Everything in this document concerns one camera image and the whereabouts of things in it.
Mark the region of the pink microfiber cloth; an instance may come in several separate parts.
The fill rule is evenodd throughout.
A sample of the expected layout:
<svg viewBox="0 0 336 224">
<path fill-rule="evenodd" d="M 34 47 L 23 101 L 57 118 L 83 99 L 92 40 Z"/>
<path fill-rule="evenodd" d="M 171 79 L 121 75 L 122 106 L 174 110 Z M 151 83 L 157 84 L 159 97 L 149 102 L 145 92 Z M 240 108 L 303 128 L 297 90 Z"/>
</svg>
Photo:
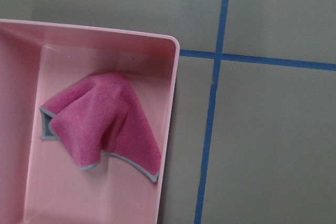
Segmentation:
<svg viewBox="0 0 336 224">
<path fill-rule="evenodd" d="M 81 170 L 97 166 L 106 153 L 157 182 L 161 152 L 140 100 L 122 74 L 88 76 L 39 110 L 41 139 L 61 141 Z"/>
</svg>

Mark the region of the pink plastic bin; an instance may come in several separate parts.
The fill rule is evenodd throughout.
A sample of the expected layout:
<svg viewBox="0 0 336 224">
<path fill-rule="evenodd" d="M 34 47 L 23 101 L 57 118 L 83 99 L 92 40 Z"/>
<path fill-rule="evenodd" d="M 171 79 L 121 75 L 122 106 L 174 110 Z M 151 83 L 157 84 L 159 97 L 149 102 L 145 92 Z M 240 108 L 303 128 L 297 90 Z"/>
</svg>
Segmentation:
<svg viewBox="0 0 336 224">
<path fill-rule="evenodd" d="M 180 45 L 1 20 L 1 223 L 156 223 Z"/>
</svg>

